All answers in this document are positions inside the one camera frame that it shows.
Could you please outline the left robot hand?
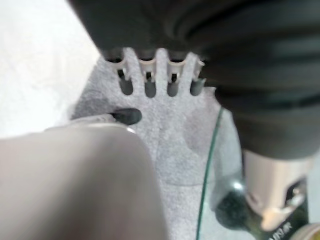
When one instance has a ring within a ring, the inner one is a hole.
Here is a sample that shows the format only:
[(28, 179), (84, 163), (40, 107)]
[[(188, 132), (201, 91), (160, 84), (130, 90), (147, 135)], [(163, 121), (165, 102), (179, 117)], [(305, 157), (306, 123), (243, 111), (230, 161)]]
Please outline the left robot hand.
[(317, 0), (72, 0), (105, 59), (131, 47), (142, 60), (167, 49), (204, 60), (202, 75), (232, 114), (246, 199), (273, 230), (303, 195), (288, 198), (320, 148), (320, 3)]

